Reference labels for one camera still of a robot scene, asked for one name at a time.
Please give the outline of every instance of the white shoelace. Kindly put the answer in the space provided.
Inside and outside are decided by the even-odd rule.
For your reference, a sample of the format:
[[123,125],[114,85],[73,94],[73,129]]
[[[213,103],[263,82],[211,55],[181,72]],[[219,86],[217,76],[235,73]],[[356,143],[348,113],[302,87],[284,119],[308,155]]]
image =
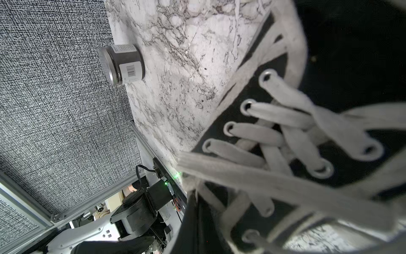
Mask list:
[[[334,217],[377,230],[391,230],[397,220],[395,209],[369,201],[368,198],[406,182],[406,172],[403,170],[406,167],[406,150],[394,156],[372,176],[340,189],[332,189],[293,176],[289,162],[297,158],[313,177],[331,177],[334,174],[334,166],[320,156],[317,148],[328,140],[333,140],[355,160],[376,160],[383,155],[383,146],[365,130],[405,129],[406,105],[378,104],[338,115],[314,105],[304,93],[288,86],[272,69],[260,75],[259,85],[276,103],[247,99],[241,104],[241,113],[259,118],[267,126],[279,124],[282,133],[258,124],[236,122],[226,123],[223,131],[227,136],[257,142],[264,158],[237,145],[207,139],[203,144],[203,151],[216,154],[217,158],[182,153],[178,163],[179,171],[190,174],[184,178],[184,186],[188,190],[197,190],[203,199],[222,212],[220,227],[226,239],[230,240],[229,231],[250,203],[255,205],[262,216],[271,216],[274,210],[271,198],[298,205],[299,208],[275,227],[268,236],[268,241],[272,241],[288,226],[314,211],[317,213],[313,220],[309,220],[311,223],[320,218]],[[243,192],[225,208],[204,185],[205,181]],[[278,249],[253,231],[247,231],[244,237],[246,241],[272,253],[292,253]]]

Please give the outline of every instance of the metal eyelet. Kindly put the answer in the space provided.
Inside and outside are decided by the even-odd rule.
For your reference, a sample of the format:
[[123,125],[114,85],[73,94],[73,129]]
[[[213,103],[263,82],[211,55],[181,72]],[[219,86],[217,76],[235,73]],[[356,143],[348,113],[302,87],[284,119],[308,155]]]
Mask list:
[[254,99],[246,99],[245,101],[243,101],[240,105],[240,111],[243,115],[245,116],[251,116],[250,113],[248,113],[247,111],[247,106],[251,105],[252,103],[256,103],[257,101]]
[[379,159],[383,154],[384,148],[382,144],[379,141],[374,140],[372,144],[365,147],[363,153],[360,154],[359,157],[363,161],[374,161],[376,159]]
[[324,158],[322,158],[322,162],[324,163],[324,168],[322,168],[322,171],[307,170],[309,172],[309,174],[311,174],[311,176],[316,177],[318,179],[327,179],[334,174],[333,164]]
[[278,76],[278,73],[274,69],[266,69],[264,70],[258,78],[260,84],[265,81],[268,81],[272,75]]
[[208,147],[210,146],[210,143],[211,143],[212,140],[213,139],[206,139],[204,141],[203,146],[202,146],[203,152],[205,152],[207,154],[211,153],[211,151],[208,149]]
[[234,124],[236,124],[236,122],[227,122],[223,127],[224,134],[229,137],[233,137],[234,135],[230,133],[230,129],[234,127]]
[[247,229],[244,234],[242,234],[241,240],[245,243],[252,243],[252,241],[250,240],[250,236],[256,234],[258,236],[260,236],[259,231],[255,230],[255,229]]
[[273,207],[268,207],[266,210],[265,210],[265,214],[264,214],[264,216],[263,217],[269,217],[269,216],[271,216],[272,214],[274,214],[274,211],[275,211],[275,207],[273,206]]

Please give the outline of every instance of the black cable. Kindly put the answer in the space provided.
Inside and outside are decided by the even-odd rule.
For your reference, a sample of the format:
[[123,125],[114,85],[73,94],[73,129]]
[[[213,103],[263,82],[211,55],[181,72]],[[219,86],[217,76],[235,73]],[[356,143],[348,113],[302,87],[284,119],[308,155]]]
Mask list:
[[176,211],[176,213],[178,214],[178,218],[179,218],[179,220],[180,220],[180,223],[182,223],[182,220],[180,219],[179,212],[178,212],[178,211]]
[[153,172],[153,173],[156,173],[156,172],[155,172],[155,170],[150,170],[150,169],[148,169],[147,167],[142,166],[141,164],[135,166],[135,172],[137,173],[138,180],[140,181],[140,186],[142,187],[142,186],[143,186],[143,182],[142,182],[142,180],[141,180],[140,172],[138,171],[138,167],[141,167],[141,168],[143,168],[143,169],[145,169],[145,170],[147,170],[147,171],[149,171],[149,172]]
[[155,170],[150,170],[150,169],[148,169],[146,166],[143,166],[143,165],[141,165],[141,164],[135,166],[135,169],[137,169],[137,167],[141,167],[141,168],[143,168],[143,169],[145,169],[145,170],[147,170],[147,171],[149,171],[149,172],[156,173]]
[[163,245],[165,245],[165,247],[166,247],[166,243],[164,242],[164,241],[162,241],[162,239],[159,237],[159,235],[155,232],[155,230],[153,229],[153,228],[150,228],[151,230],[152,230],[152,232],[155,234],[155,236],[159,239],[159,241],[161,241],[161,243],[163,244]]

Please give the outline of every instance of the sticker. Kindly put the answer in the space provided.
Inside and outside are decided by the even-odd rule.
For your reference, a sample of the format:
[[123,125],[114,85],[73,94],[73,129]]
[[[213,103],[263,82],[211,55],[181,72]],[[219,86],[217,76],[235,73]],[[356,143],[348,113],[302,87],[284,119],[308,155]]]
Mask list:
[[143,78],[143,68],[141,62],[123,63],[119,65],[123,84],[141,80]]
[[137,48],[132,44],[110,45],[114,53],[127,53],[137,51]]

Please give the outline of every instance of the white marble countertop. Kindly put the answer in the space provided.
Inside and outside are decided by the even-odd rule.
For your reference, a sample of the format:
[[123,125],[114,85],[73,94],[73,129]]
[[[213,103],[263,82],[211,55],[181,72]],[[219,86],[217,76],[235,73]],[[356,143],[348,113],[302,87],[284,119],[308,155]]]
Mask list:
[[177,153],[197,142],[270,4],[240,1],[105,2],[114,43],[135,43],[145,62],[145,78],[126,85],[134,122],[172,174]]

